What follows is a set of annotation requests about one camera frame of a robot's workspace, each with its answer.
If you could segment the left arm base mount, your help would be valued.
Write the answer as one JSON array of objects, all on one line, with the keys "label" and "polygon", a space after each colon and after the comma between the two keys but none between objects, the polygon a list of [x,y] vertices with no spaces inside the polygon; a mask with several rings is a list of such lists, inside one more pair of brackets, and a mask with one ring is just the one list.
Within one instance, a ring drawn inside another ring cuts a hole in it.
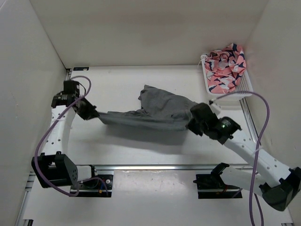
[{"label": "left arm base mount", "polygon": [[78,166],[79,188],[70,187],[70,193],[76,197],[111,198],[114,172],[112,170],[98,169],[94,165]]}]

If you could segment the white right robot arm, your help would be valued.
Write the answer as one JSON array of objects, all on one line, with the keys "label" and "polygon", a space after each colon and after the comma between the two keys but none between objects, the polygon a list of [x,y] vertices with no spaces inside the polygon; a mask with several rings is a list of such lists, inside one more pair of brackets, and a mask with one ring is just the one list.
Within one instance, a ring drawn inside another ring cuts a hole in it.
[{"label": "white right robot arm", "polygon": [[210,105],[197,104],[190,109],[187,128],[196,135],[206,135],[232,150],[255,169],[255,176],[234,169],[226,163],[218,164],[211,172],[216,188],[237,186],[255,193],[278,211],[284,211],[301,190],[301,169],[290,168],[275,159],[247,136],[230,117],[218,118]]}]

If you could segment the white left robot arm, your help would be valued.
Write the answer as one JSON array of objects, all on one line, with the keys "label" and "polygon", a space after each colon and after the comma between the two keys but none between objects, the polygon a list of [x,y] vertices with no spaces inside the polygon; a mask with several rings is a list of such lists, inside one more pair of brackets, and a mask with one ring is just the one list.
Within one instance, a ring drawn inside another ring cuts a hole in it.
[{"label": "white left robot arm", "polygon": [[63,90],[51,103],[51,126],[43,136],[32,158],[32,168],[43,188],[76,186],[82,182],[87,188],[98,185],[99,177],[92,165],[76,166],[67,156],[72,122],[76,115],[83,120],[98,118],[96,106],[80,94],[80,82],[67,80]]}]

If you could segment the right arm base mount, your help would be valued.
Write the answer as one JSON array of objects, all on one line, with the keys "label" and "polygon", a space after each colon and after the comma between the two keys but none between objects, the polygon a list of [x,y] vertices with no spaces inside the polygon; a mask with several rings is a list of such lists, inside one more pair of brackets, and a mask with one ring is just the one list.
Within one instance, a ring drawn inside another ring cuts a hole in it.
[{"label": "right arm base mount", "polygon": [[226,163],[218,164],[209,174],[196,174],[193,181],[197,185],[198,199],[240,199],[241,189],[224,183],[221,174],[230,166]]}]

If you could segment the grey shorts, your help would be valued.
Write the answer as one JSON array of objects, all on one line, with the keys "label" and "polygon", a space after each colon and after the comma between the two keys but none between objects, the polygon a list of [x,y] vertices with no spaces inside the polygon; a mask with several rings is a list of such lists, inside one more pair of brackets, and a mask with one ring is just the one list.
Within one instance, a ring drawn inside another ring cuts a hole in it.
[{"label": "grey shorts", "polygon": [[184,131],[192,119],[190,109],[197,105],[184,96],[149,85],[144,85],[138,99],[141,102],[140,109],[128,112],[100,112],[99,119],[106,125]]}]

